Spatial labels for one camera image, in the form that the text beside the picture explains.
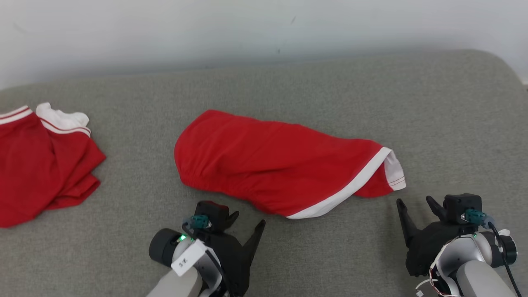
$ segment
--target red garment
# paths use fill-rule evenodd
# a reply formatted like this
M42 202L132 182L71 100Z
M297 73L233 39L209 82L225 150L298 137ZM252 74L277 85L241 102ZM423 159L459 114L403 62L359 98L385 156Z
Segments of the red garment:
M406 186L392 150L374 141L216 110L185 129L174 159L184 184L290 219L324 215L352 194L372 198Z
M27 106L0 115L0 227L78 205L99 185L90 172L106 157L75 120L86 115L39 109L38 116Z

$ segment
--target couch cushion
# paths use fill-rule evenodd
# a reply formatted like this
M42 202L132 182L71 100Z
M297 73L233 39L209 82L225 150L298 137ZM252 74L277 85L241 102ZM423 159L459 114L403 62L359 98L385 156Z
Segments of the couch cushion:
M0 230L2 296L145 296L168 271L150 260L161 228L179 230L200 200L240 211L230 233L242 242L268 224L246 296L413 295L396 198L418 227L436 217L425 196L470 192L519 257L512 266L528 294L528 96L500 59L476 51L59 81L0 92L0 113L49 101L90 117L107 156L100 188L83 204L47 211ZM394 149L407 188L352 197L328 214L288 220L251 204L181 184L173 149L207 109L299 123ZM498 269L509 284L504 268ZM424 289L429 296L432 290Z

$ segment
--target white trim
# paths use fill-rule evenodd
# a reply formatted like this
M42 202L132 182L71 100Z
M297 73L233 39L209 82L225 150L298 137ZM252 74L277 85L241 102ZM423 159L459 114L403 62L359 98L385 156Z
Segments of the white trim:
M385 177L389 181L389 186L392 190L401 190L407 186L403 168L394 152L389 153L385 161L383 161L383 165L385 166Z
M15 112L10 112L10 113L5 114L5 115L7 115L7 117L3 118L3 119L0 119L0 125L11 123L11 122L19 120L21 118L25 118L26 116L28 116L28 115L33 113L31 111L31 109L29 109L27 106L25 106L24 108L19 108L19 109L15 110L19 114L16 114Z
M51 132L57 133L57 134L70 134L70 133L74 133L74 132L82 132L82 133L86 134L88 137L90 137L89 129L86 128L86 127L74 128L74 129L70 129L70 130L60 130L60 129L55 128L53 125L48 124L44 120L41 120L41 123L44 126L44 128L50 130Z
M312 205L308 208L301 210L300 212L288 216L288 219L306 219L306 218L315 218L320 217L334 207L339 205L341 202L345 201L352 194L357 192L361 187L363 187L366 182L374 175L376 170L383 164L387 156L392 152L388 147L382 147L372 159L367 163L367 165L354 177L354 179L346 185L341 191L333 194L332 196L326 198L325 200Z
M17 114L17 113L19 113L19 112L25 110L26 108L29 108L29 107L28 107L27 105L24 105L24 106L22 106L21 108L17 108L17 109L15 109L15 110L12 111L12 112L8 112L8 113L6 113L6 114L1 114L1 115L0 115L0 118L4 118L4 117L12 116L12 115L14 115L14 114Z
M89 122L88 116L83 113L72 113L66 114L60 110L51 108L49 103L41 103L36 107L36 115L39 118L46 120L48 124L51 124L56 129L62 131L70 131L76 128L86 128Z

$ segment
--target black cable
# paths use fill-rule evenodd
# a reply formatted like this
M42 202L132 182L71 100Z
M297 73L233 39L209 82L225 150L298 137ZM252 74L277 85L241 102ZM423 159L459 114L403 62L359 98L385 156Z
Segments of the black cable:
M188 225L187 222L183 223L182 224L182 229L185 232L187 232L187 235L189 235L189 237L191 237L193 240L196 240L196 238L193 236L193 234L187 228L187 225ZM220 272L220 275L222 276L222 279L224 280L225 288L227 289L227 291L229 293L229 297L235 297L234 294L233 294L233 291L231 290L231 287L229 286L228 277L225 274L224 269L220 266L220 263L218 263L216 258L213 256L213 254L211 254L211 252L209 250L206 250L205 253L207 254L207 256L209 256L209 258L213 262L213 264L216 267L216 269L218 270L218 272Z
M231 287L229 286L229 281L227 278L227 275L225 274L224 269L220 266L216 258L211 254L209 250L206 250L205 253L209 258L211 258L211 261L213 261L214 266L216 266L216 269L218 269L218 272L220 272L220 275L222 276L222 279L224 280L225 288L227 289L229 296L234 297L233 291L231 290Z
M506 245L502 241L501 236L498 234L497 228L493 225L492 222L488 222L488 226L493 230L493 233L495 233L495 237L497 237L497 242L499 245L499 248L502 246L502 262L504 263L504 267L506 267L506 272L508 272L508 276L510 277L510 281L512 282L513 289L515 290L515 293L518 297L522 297L521 293L519 292L519 289L517 288L517 284L515 283L515 280L513 279L512 271L510 270L510 266L508 265L506 261L506 256L504 255L506 253Z

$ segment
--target elastic waistband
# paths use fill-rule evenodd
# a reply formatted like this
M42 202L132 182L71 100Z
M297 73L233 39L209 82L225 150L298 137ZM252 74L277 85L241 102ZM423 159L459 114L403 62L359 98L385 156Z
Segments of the elastic waistband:
M7 114L0 115L0 125L12 123L32 114L33 111L26 105Z

